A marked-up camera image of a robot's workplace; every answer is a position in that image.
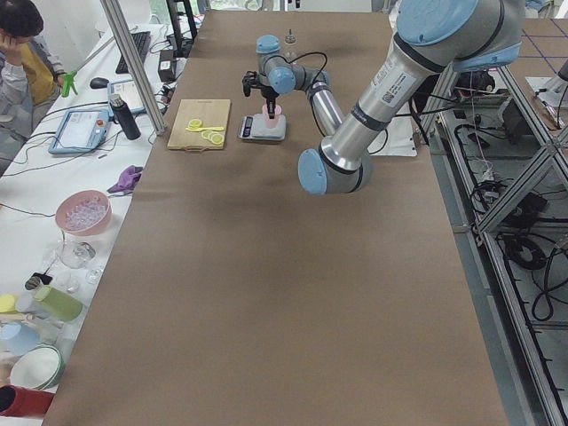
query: yellow lid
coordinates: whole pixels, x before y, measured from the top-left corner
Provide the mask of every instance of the yellow lid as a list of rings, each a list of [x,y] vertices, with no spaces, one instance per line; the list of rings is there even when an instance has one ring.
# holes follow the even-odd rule
[[[16,311],[16,296],[2,295],[0,296],[0,312],[8,313]]]

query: pink bowl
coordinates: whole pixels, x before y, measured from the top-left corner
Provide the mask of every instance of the pink bowl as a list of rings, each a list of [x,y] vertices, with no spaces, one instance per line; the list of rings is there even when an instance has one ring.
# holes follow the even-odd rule
[[[55,212],[55,223],[66,233],[80,237],[102,233],[113,215],[108,197],[101,191],[74,193]]]

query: gray jacket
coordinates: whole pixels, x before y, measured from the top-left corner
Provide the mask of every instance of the gray jacket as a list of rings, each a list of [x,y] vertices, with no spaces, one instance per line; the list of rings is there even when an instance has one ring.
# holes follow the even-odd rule
[[[61,61],[51,55],[40,35],[29,42],[29,48],[34,52],[55,77],[63,71]],[[31,90],[26,78],[24,67],[15,67],[6,62],[6,57],[0,51],[0,115],[9,115],[12,119],[2,125],[14,130],[24,138],[32,133],[32,101]]]

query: silver robot arm segment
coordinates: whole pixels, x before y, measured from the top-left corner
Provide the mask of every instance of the silver robot arm segment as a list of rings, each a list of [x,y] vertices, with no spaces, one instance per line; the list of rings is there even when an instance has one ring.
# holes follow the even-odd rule
[[[368,146],[429,75],[506,65],[518,56],[523,0],[403,0],[394,49],[335,132],[304,151],[308,193],[352,193],[371,178]]]

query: pink cup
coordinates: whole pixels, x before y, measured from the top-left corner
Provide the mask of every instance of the pink cup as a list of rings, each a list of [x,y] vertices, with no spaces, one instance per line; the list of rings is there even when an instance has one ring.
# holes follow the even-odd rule
[[[268,107],[266,106],[266,104],[263,105],[264,125],[266,126],[266,129],[274,129],[276,127],[276,124],[278,124],[280,114],[282,114],[282,108],[280,107],[280,105],[277,105],[274,108],[274,113],[274,118],[269,118]]]

